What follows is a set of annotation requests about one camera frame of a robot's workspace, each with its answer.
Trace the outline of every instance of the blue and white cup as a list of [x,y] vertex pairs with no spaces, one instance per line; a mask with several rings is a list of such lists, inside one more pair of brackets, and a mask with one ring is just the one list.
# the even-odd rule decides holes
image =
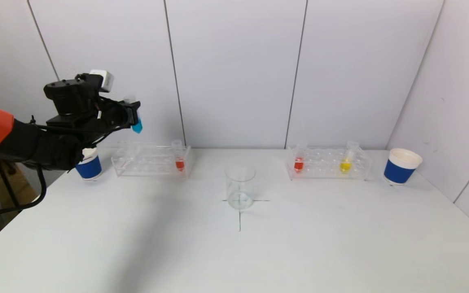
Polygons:
[[84,180],[97,178],[102,172],[97,148],[83,149],[82,154],[84,155],[84,158],[75,166],[75,169],[77,169],[78,173]]
[[392,149],[385,167],[385,179],[391,185],[403,185],[423,162],[415,152],[405,149]]

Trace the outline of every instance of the yellow liquid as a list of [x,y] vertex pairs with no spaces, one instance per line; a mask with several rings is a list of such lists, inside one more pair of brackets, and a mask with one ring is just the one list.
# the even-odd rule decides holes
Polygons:
[[343,159],[341,160],[341,164],[339,165],[339,169],[343,174],[347,174],[350,169],[352,169],[352,161]]

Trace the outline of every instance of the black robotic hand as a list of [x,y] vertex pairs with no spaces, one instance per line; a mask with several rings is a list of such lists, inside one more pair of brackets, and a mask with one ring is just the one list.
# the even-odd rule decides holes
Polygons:
[[110,91],[112,81],[108,72],[93,70],[46,85],[44,93],[58,115],[46,126],[36,125],[33,116],[28,124],[15,120],[0,144],[0,158],[52,170],[75,167],[83,158],[82,149],[93,148],[110,133],[138,123],[140,102],[117,102],[99,95]]

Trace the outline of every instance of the red liquid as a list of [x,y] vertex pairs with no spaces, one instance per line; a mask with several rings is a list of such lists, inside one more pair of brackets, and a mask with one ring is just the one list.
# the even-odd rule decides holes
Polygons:
[[294,170],[296,173],[299,173],[303,170],[303,158],[296,157],[296,161],[294,162]]
[[185,167],[184,161],[175,161],[175,163],[176,163],[177,169],[178,169],[179,171],[184,170],[184,167]]

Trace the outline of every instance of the floor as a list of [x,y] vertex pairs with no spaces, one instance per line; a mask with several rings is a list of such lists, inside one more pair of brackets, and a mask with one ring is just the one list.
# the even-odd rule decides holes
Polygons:
[[[7,175],[8,181],[13,189],[15,197],[17,198],[19,204],[26,204],[32,202],[37,194],[34,189],[30,186],[25,176],[22,174],[19,168],[15,168],[15,174],[9,174],[9,167],[7,164],[2,164],[2,168]],[[4,182],[2,181],[0,175],[0,204],[2,208],[13,208],[13,202],[10,195],[5,187]],[[12,219],[17,215],[17,212],[7,213],[4,217],[0,217],[0,231],[4,228]]]

